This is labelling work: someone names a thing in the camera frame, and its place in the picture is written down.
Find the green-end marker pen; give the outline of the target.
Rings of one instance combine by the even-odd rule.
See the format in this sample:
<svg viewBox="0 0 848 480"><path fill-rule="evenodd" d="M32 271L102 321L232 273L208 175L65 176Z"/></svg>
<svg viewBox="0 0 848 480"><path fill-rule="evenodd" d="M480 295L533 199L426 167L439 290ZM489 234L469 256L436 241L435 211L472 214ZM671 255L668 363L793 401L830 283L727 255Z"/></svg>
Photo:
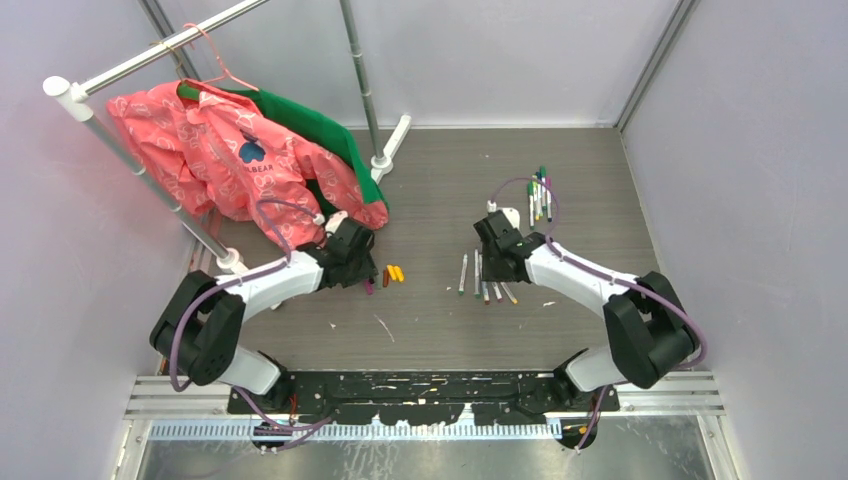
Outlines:
<svg viewBox="0 0 848 480"><path fill-rule="evenodd" d="M458 292L459 296L463 296L464 293L465 293L467 271L468 271L468 261L469 261L469 255L466 252L466 253L463 254L463 257L462 257L461 271L460 271L460 276L459 276L459 281L458 281L457 292Z"/></svg>

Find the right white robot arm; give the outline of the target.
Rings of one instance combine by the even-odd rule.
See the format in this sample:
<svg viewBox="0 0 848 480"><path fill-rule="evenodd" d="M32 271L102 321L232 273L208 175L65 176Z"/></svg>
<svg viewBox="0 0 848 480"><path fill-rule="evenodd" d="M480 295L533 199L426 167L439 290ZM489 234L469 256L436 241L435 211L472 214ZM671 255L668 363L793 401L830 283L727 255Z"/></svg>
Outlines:
<svg viewBox="0 0 848 480"><path fill-rule="evenodd" d="M540 232L524 235L510 209L488 214L473 228L481 242L482 280L549 288L603 321L606 344L579 352L555 370L556 400L565 409L582 409L596 389L608 385L651 388L702 358L705 343L664 275L617 272Z"/></svg>

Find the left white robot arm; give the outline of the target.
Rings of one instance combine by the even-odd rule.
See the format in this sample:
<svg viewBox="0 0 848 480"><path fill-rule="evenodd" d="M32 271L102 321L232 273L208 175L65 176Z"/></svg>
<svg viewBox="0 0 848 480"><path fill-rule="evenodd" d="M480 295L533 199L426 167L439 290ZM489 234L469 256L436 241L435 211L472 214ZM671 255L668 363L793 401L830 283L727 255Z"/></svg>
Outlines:
<svg viewBox="0 0 848 480"><path fill-rule="evenodd" d="M221 382L252 393L269 413L285 409L292 388L284 369L241 346L243 324L278 303L375 277L374 241L371 229L344 217L330 221L323 243L301 245L276 262L219 277L188 273L150 334L168 361L172 388Z"/></svg>

